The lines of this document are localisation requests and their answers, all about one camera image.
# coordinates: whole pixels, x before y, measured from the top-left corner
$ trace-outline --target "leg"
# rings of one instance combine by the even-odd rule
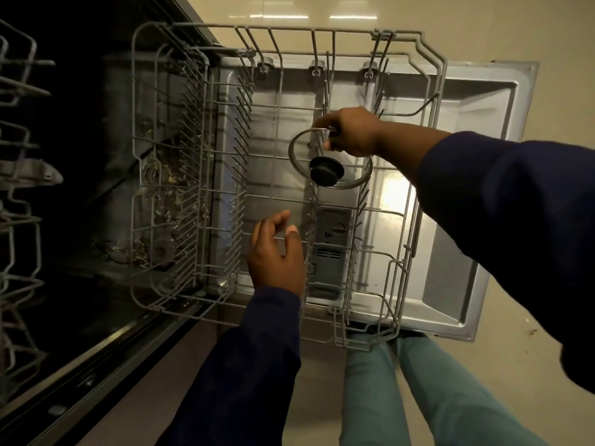
[[[368,335],[353,335],[365,340]],[[341,446],[411,446],[394,366],[386,344],[350,350],[343,389]]]
[[[436,446],[545,446],[425,335],[397,338],[392,348]]]

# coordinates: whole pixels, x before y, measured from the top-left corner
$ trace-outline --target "black knob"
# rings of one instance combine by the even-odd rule
[[[345,174],[343,165],[328,156],[317,156],[310,161],[310,178],[319,186],[334,186]]]

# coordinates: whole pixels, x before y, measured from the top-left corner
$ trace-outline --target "gray wire rack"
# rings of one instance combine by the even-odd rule
[[[180,40],[177,34],[185,28],[219,29],[225,34],[232,32],[241,45],[188,44]],[[150,55],[150,59],[145,58],[144,51],[136,50],[139,37],[148,31],[158,31],[163,39],[163,45]],[[282,35],[287,39],[287,35],[291,34],[307,34],[311,38],[311,48],[281,49],[277,37]],[[272,45],[270,48],[260,45],[262,37]],[[342,48],[348,48],[351,38],[367,40],[371,44],[371,51],[351,53],[338,47],[338,44],[343,44],[345,46]],[[407,45],[412,45],[413,50],[408,50]],[[210,62],[205,53],[211,56],[215,53],[220,61]],[[387,101],[391,97],[386,92],[390,79],[389,61],[395,58],[406,58],[406,63],[425,81],[425,96],[419,107],[411,112],[391,111],[385,107],[389,105]],[[425,63],[416,62],[417,58]],[[143,74],[139,65],[146,65],[151,59],[152,74],[149,69]],[[133,285],[132,295],[139,305],[150,310],[186,316],[182,310],[171,308],[171,304],[176,299],[187,299],[206,306],[200,315],[190,317],[236,325],[206,315],[217,306],[242,308],[252,293],[244,265],[251,222],[257,220],[248,215],[250,204],[264,204],[259,205],[264,209],[257,210],[261,217],[270,214],[268,211],[279,203],[302,207],[306,221],[300,228],[306,265],[311,263],[313,252],[325,246],[315,239],[316,220],[321,209],[338,208],[350,213],[346,246],[338,247],[345,252],[343,280],[340,284],[330,285],[341,293],[341,297],[333,303],[326,303],[306,291],[302,320],[321,323],[330,331],[327,339],[305,334],[303,337],[339,347],[369,350],[372,344],[388,341],[398,335],[422,216],[420,205],[413,195],[413,187],[408,187],[403,210],[377,206],[375,172],[399,173],[379,159],[374,161],[372,177],[355,188],[354,202],[349,204],[324,201],[321,194],[323,188],[311,182],[303,186],[303,197],[283,197],[283,190],[276,183],[285,175],[282,167],[289,164],[290,160],[287,153],[283,153],[286,150],[284,142],[289,143],[286,124],[282,120],[283,113],[310,116],[310,123],[313,116],[326,113],[334,100],[333,92],[338,97],[336,77],[341,73],[339,61],[353,62],[354,59],[359,62],[365,59],[358,85],[370,111],[391,120],[420,116],[421,125],[437,125],[447,63],[425,42],[424,35],[419,31],[156,22],[137,29],[132,41],[135,107],[132,129],[133,153],[142,160],[142,165],[139,191],[133,199],[130,253],[137,255],[139,251],[147,251],[143,269],[136,270],[136,277],[160,276],[151,281],[152,292],[149,294],[140,290],[142,284]],[[300,60],[311,63],[304,67],[298,62]],[[428,65],[431,72],[424,70]],[[312,75],[312,87],[316,92],[314,105],[283,101],[286,94],[284,83],[286,87],[291,83],[284,77],[295,69],[307,70]],[[260,91],[264,86],[274,88],[274,100],[271,103],[260,101]],[[178,88],[173,91],[175,94],[172,94],[172,87]],[[153,95],[151,107],[141,108],[139,103],[142,94],[147,91]],[[149,134],[138,132],[137,119],[143,110],[151,111]],[[257,130],[262,131],[259,125],[263,123],[270,127],[264,138],[261,133],[255,133]],[[172,125],[173,130],[167,133],[167,128]],[[172,144],[166,138],[174,134],[176,127],[180,131],[176,136],[179,141]],[[292,131],[289,137],[298,132],[300,129]],[[309,143],[308,149],[302,149],[305,153],[322,153],[323,140],[324,137],[314,135],[312,142],[316,143],[316,147]],[[272,144],[272,153],[260,153],[259,147],[263,142]],[[149,146],[150,157],[141,158]],[[161,158],[172,153],[177,158]],[[309,156],[301,154],[296,160],[307,163]],[[267,182],[255,184],[255,174],[261,173],[258,172],[258,166],[262,165],[257,163],[263,162],[270,163],[270,178]],[[153,166],[158,174],[151,182],[146,179],[144,169],[147,166]],[[358,172],[361,175],[365,162],[355,160],[346,166],[354,175]],[[165,178],[164,168],[170,169],[168,172],[183,172],[186,177]],[[178,200],[178,208],[169,220],[163,220],[155,206],[159,205],[158,201],[172,200],[172,197],[176,200],[176,194],[182,197]],[[139,205],[146,206],[145,215],[141,214]],[[395,250],[379,250],[365,243],[365,228],[371,222],[371,217],[376,215],[400,219],[400,234]],[[157,241],[156,247],[155,237],[161,238],[164,231],[170,233],[167,233],[165,241]],[[158,251],[159,244],[164,243],[172,245],[168,259],[163,259]],[[377,259],[385,260],[383,291],[362,289],[358,282],[358,263],[370,263]],[[353,300],[361,295],[375,300],[379,306],[376,315],[357,316]],[[349,337],[349,334],[357,332],[372,332],[374,335],[366,342]]]
[[[54,64],[36,59],[36,52],[31,36],[0,20],[2,109],[15,109],[23,97],[50,95],[29,84],[33,67]],[[37,375],[45,357],[19,315],[19,305],[31,299],[43,282],[37,278],[42,265],[41,219],[17,190],[54,182],[53,175],[43,174],[47,171],[43,162],[27,158],[28,150],[39,147],[30,136],[26,127],[0,119],[0,146],[15,152],[0,162],[0,405]],[[22,244],[32,250],[22,250]]]

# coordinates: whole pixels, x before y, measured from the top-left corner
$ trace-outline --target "hand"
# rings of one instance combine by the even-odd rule
[[[275,286],[293,292],[300,299],[306,287],[306,268],[303,262],[302,240],[295,225],[285,231],[285,256],[277,249],[275,233],[280,232],[289,219],[289,210],[277,213],[254,226],[250,238],[248,270],[254,289]]]
[[[352,156],[377,155],[383,121],[366,108],[351,107],[327,113],[314,121],[314,127],[333,127],[337,136],[329,136],[325,150],[345,150]]]

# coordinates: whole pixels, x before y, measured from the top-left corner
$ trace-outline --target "navy sleeve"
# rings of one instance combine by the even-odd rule
[[[221,336],[157,445],[281,445],[300,368],[300,299],[259,288]]]
[[[456,133],[423,158],[418,196],[461,251],[561,342],[568,377],[595,392],[588,331],[595,276],[595,151]]]

